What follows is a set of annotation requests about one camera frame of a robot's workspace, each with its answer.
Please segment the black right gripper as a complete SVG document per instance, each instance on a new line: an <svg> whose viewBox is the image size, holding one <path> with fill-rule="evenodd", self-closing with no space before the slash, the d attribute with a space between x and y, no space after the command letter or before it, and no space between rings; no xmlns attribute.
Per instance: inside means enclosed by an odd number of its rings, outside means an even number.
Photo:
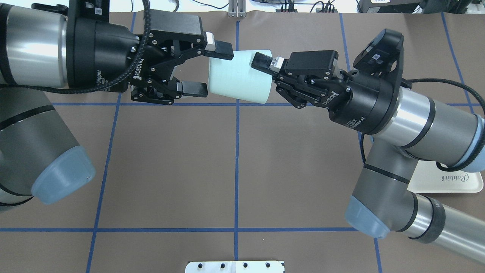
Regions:
<svg viewBox="0 0 485 273"><path fill-rule="evenodd" d="M402 68L374 74L339 70L332 77L337 60L335 50L292 52L288 59L257 52L250 67L275 77L277 93L293 107L321 107L335 123L379 133L397 110Z"/></svg>

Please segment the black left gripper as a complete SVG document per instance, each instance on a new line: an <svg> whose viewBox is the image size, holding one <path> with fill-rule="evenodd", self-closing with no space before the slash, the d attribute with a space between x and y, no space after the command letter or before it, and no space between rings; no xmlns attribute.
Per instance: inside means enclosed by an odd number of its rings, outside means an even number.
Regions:
<svg viewBox="0 0 485 273"><path fill-rule="evenodd" d="M108 83L106 91L124 92L131 85L134 101L172 105L184 96L208 96L206 83L173 77L176 66L198 56L234 58L232 44L203 32L200 17L191 14L151 10L145 45L142 36L110 22L67 17L68 87L97 89Z"/></svg>

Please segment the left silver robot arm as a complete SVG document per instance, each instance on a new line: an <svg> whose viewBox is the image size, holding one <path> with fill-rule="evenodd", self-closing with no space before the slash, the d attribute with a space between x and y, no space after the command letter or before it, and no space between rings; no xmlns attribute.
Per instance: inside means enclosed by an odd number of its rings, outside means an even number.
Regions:
<svg viewBox="0 0 485 273"><path fill-rule="evenodd" d="M33 198L53 204L95 176L85 148L46 93L125 92L134 101L172 105L208 95L205 83L173 76L186 60L232 60L233 48L191 14L144 6L143 33L110 23L108 0L68 6L1 4L1 212Z"/></svg>

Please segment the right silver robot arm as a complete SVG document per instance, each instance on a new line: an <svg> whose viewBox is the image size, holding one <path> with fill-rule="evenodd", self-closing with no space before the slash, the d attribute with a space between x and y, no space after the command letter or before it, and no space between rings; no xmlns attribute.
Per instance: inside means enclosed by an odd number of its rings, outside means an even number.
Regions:
<svg viewBox="0 0 485 273"><path fill-rule="evenodd" d="M411 89L402 79L402 50L362 54L350 72L332 50L294 52L288 59L256 53L253 69L272 76L296 108L328 110L329 119L371 138L345 212L356 230L385 238L399 232L484 263L484 221L423 193L444 175L484 170L484 119Z"/></svg>

